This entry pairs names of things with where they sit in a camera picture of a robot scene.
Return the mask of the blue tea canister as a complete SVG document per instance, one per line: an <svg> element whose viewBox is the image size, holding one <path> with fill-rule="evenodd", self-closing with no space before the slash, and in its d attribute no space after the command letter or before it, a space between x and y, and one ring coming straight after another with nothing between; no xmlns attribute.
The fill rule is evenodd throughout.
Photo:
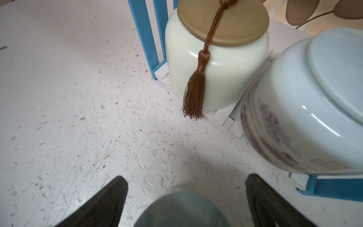
<svg viewBox="0 0 363 227"><path fill-rule="evenodd" d="M135 227L229 227L221 210L208 199L191 192L166 194L151 203Z"/></svg>

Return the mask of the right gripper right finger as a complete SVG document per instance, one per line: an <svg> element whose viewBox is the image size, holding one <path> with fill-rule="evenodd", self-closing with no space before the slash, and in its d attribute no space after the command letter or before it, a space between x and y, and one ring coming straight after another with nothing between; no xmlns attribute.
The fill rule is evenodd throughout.
<svg viewBox="0 0 363 227"><path fill-rule="evenodd" d="M246 194L256 227L315 227L257 174L245 181Z"/></svg>

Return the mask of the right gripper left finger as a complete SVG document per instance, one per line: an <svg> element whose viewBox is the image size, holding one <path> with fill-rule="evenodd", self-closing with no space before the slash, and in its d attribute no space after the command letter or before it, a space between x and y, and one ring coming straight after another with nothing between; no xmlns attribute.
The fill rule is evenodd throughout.
<svg viewBox="0 0 363 227"><path fill-rule="evenodd" d="M128 183L115 177L73 214L60 222L59 227L117 227L128 193Z"/></svg>

